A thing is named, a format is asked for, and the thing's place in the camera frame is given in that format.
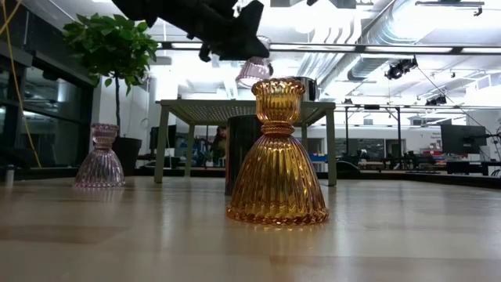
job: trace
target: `black cylinder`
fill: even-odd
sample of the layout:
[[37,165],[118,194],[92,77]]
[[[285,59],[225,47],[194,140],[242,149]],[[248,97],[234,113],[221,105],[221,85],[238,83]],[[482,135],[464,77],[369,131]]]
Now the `black cylinder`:
[[226,129],[226,188],[225,195],[231,196],[240,166],[258,141],[262,123],[256,115],[244,115],[228,119]]

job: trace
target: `spotlight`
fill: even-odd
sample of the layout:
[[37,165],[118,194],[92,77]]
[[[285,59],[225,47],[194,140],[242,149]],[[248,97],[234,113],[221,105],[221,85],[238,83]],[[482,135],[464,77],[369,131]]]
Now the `spotlight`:
[[410,70],[416,68],[417,66],[418,63],[415,56],[411,60],[400,60],[397,64],[391,64],[390,69],[386,72],[386,74],[384,74],[384,76],[389,80],[399,79],[402,75],[407,74]]
[[318,0],[306,0],[306,5],[313,5],[317,3]]
[[473,16],[480,16],[484,12],[482,7],[478,7],[477,12],[473,14]]
[[424,106],[440,106],[445,104],[447,104],[447,97],[440,95],[437,98],[427,100]]
[[437,105],[445,105],[445,104],[447,104],[447,98],[445,98],[445,96],[443,95],[440,95],[437,98]]

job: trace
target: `ribbed glass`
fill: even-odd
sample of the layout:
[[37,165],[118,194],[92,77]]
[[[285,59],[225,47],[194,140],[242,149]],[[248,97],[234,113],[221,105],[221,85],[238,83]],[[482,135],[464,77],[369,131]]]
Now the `ribbed glass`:
[[264,224],[313,224],[329,216],[319,180],[303,146],[290,134],[305,87],[293,79],[264,80],[252,88],[264,135],[247,154],[228,217]]
[[[265,36],[258,36],[259,41],[269,50],[271,41]],[[251,57],[242,67],[236,82],[240,85],[251,88],[256,82],[271,78],[270,61],[266,58]]]
[[81,164],[74,185],[85,188],[122,187],[125,184],[124,170],[111,150],[118,126],[94,124],[91,130],[95,149]]

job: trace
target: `glass wall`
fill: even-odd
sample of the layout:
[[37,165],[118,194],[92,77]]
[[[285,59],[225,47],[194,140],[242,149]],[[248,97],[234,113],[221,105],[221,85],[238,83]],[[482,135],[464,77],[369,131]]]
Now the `glass wall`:
[[50,71],[29,67],[23,97],[27,105],[68,118],[83,118],[84,90]]
[[5,124],[5,107],[0,107],[0,139],[3,139],[4,124]]
[[61,78],[54,70],[28,67],[24,71],[16,66],[23,99],[22,115],[13,73],[8,65],[2,66],[0,146],[29,156],[25,161],[36,168],[29,131],[43,168],[78,167],[88,153],[92,88]]

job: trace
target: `desk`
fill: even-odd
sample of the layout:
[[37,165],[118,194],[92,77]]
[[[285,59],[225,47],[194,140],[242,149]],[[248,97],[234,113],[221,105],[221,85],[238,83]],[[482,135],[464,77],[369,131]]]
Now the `desk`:
[[[226,125],[228,118],[246,114],[256,114],[255,101],[240,100],[197,100],[175,99],[161,100],[157,103],[161,106],[160,127],[157,142],[157,163],[155,166],[155,183],[162,183],[164,170],[165,144],[167,142],[167,129],[169,114],[173,113],[177,118],[189,125],[188,148],[193,147],[193,139],[196,125]],[[326,102],[301,102],[301,116],[294,126],[301,127],[302,144],[308,150],[307,128],[320,118],[326,117],[327,130],[327,153],[329,186],[337,184],[336,175],[336,148],[334,131],[334,110],[336,103]],[[193,152],[186,152],[185,177],[190,176]]]
[[445,164],[447,174],[464,173],[481,173],[488,176],[488,167],[501,166],[501,161],[448,161]]

